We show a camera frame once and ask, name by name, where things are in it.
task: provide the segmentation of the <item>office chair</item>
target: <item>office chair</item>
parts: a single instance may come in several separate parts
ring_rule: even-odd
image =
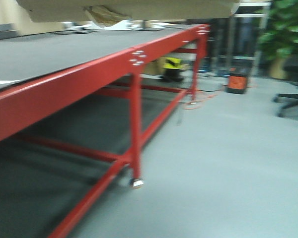
[[[284,71],[286,71],[291,79],[295,79],[298,82],[298,56],[293,56],[288,58],[283,66]],[[292,108],[295,106],[298,106],[298,94],[277,94],[276,97],[274,98],[274,102],[279,101],[279,97],[283,98],[293,98],[297,99],[296,101],[289,102],[286,105],[282,106],[277,113],[277,116],[279,117],[284,117],[285,115],[285,110],[287,108]]]

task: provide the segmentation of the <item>red metal table frame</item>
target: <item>red metal table frame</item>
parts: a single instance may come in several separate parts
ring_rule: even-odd
[[[96,151],[47,138],[15,135],[31,143],[112,163],[103,177],[68,213],[49,238],[66,237],[124,166],[128,165],[133,170],[132,185],[134,187],[142,185],[141,148],[186,94],[191,94],[192,98],[195,98],[197,70],[200,59],[206,55],[208,31],[209,27],[205,24],[193,26],[187,30],[0,91],[0,141],[93,93],[130,99],[132,146],[123,155]],[[196,49],[180,48],[192,41],[196,41]],[[144,65],[169,52],[196,54],[191,88],[186,90],[142,86],[140,74]],[[128,90],[105,87],[126,74],[131,76],[130,83],[121,85],[129,86]],[[177,96],[144,132],[141,131],[141,88],[177,93]]]

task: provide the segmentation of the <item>caster wheel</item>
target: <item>caster wheel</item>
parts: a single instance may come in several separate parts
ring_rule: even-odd
[[[278,97],[273,98],[273,102],[274,103],[278,103],[279,102],[279,98]]]
[[[144,181],[141,178],[132,178],[129,182],[129,186],[136,189],[141,188],[144,185]]]
[[[277,116],[279,116],[280,118],[283,118],[285,115],[284,115],[283,112],[279,112],[279,113],[277,114]]]

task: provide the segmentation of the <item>green plant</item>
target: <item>green plant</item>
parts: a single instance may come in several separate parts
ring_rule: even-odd
[[[274,0],[267,30],[259,37],[267,60],[298,55],[298,0]]]

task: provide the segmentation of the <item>chair base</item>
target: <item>chair base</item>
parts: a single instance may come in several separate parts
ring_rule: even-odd
[[[297,99],[296,101],[287,103],[280,108],[277,116],[282,118],[284,117],[284,112],[286,109],[298,106],[298,94],[280,93],[276,95],[276,97],[274,98],[274,102],[278,102],[279,97]]]

